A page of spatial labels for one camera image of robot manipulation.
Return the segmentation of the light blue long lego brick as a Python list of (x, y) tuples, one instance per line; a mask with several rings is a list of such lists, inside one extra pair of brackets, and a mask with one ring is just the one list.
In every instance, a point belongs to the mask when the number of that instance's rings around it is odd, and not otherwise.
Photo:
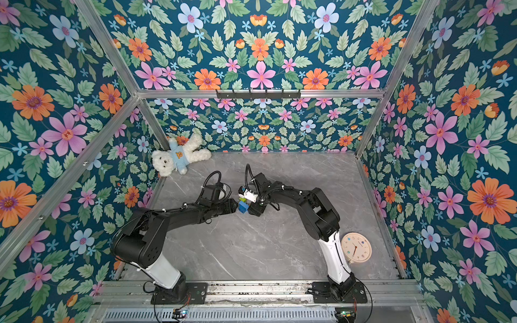
[(247, 203), (245, 203), (245, 202), (240, 201), (240, 202), (238, 203), (238, 207), (239, 207), (240, 205), (242, 205), (243, 207), (247, 208), (247, 210), (249, 209), (249, 205), (248, 205)]

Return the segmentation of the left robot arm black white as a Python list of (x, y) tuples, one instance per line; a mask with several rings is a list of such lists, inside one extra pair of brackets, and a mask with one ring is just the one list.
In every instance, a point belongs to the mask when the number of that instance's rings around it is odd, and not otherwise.
[(231, 193), (231, 188), (222, 182), (222, 173), (214, 171), (205, 179), (195, 202), (175, 209), (135, 211), (115, 235), (110, 251), (118, 260), (143, 271), (155, 286), (172, 291), (184, 281), (184, 275), (163, 255), (168, 232), (235, 213), (238, 202)]

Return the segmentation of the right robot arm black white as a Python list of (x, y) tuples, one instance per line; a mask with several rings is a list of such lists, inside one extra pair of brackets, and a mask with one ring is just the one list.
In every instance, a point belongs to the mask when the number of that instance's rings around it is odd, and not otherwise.
[(322, 250), (327, 264), (330, 296), (343, 301), (353, 291), (357, 280), (341, 247), (340, 216), (327, 195), (320, 188), (301, 190), (280, 181), (272, 182), (262, 173), (254, 175), (249, 164), (244, 178), (240, 197), (249, 202), (249, 214), (260, 217), (267, 207), (279, 211), (280, 205), (287, 205), (298, 212), (305, 230)]

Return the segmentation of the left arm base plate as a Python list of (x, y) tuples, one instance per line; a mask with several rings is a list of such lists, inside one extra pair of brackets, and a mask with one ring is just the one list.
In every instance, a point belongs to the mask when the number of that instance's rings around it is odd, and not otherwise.
[(199, 305), (207, 296), (207, 283), (179, 283), (172, 289), (155, 286), (151, 304), (153, 305)]

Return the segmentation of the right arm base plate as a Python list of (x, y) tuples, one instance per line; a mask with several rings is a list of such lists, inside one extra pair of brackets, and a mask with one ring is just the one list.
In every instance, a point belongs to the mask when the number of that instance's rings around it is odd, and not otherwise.
[(343, 297), (333, 295), (328, 281), (313, 282), (306, 293), (313, 297), (315, 304), (367, 304), (369, 301), (368, 292), (361, 282), (356, 282)]

